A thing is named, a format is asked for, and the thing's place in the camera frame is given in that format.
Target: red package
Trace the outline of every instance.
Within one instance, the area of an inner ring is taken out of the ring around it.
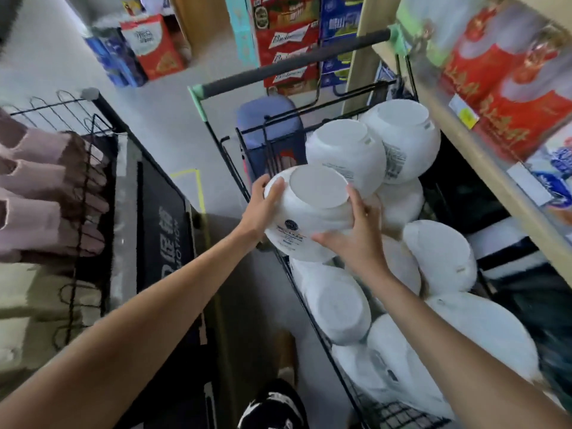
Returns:
[[[443,77],[473,108],[521,61],[546,21],[513,0],[489,0],[451,53]]]
[[[542,134],[572,111],[572,47],[568,35],[545,28],[501,83],[481,102],[484,127],[511,156],[526,160],[542,143]]]
[[[251,0],[257,29],[288,27],[320,19],[320,0]]]
[[[280,31],[264,30],[256,33],[260,64],[266,66],[288,57],[304,54],[318,46],[318,21],[297,24]]]
[[[121,32],[150,80],[185,68],[162,15],[123,22]]]
[[[280,88],[283,85],[290,85],[312,80],[318,81],[319,75],[320,73],[318,71],[318,65],[314,63],[310,66],[304,66],[284,74],[266,78],[264,80],[264,87],[267,87],[270,90],[274,87]]]

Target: gray floor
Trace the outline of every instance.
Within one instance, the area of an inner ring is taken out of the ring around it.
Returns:
[[[99,88],[167,173],[199,170],[209,230],[217,241],[237,223],[245,203],[186,87],[242,69],[233,37],[227,35],[184,72],[139,89],[115,90],[77,34],[61,0],[25,0],[18,27],[0,58],[0,99],[25,107],[33,95],[53,101],[58,89],[77,93],[84,87]],[[235,109],[262,93],[258,84],[207,100],[205,109],[217,135],[232,135]],[[240,163],[236,141],[229,142],[229,147]],[[175,183],[199,208],[196,172],[175,177]],[[233,383],[239,392],[237,407],[245,406],[261,383],[273,376],[271,337],[278,327],[286,327],[296,336],[299,391],[311,427],[345,427],[349,401],[273,254],[249,255],[223,285],[220,296]]]

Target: round black logo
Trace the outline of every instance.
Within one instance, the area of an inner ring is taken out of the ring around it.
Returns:
[[[293,230],[293,231],[298,230],[298,224],[296,224],[296,222],[294,222],[292,220],[286,220],[286,221],[284,221],[284,224],[286,225],[286,228],[289,230]]]

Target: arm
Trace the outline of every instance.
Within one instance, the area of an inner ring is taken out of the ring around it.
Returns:
[[[312,238],[340,255],[383,302],[467,429],[570,429],[567,414],[510,368],[447,324],[390,272],[377,226],[379,211],[349,189],[352,235]]]
[[[225,239],[111,312],[0,403],[6,429],[111,428],[153,378],[234,267],[261,239],[284,180],[252,187]]]

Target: right hand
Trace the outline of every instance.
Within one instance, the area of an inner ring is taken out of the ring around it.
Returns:
[[[365,206],[358,191],[348,185],[349,200],[354,211],[354,228],[349,235],[338,231],[315,233],[312,240],[329,248],[362,279],[370,273],[391,274],[382,249],[377,208]]]

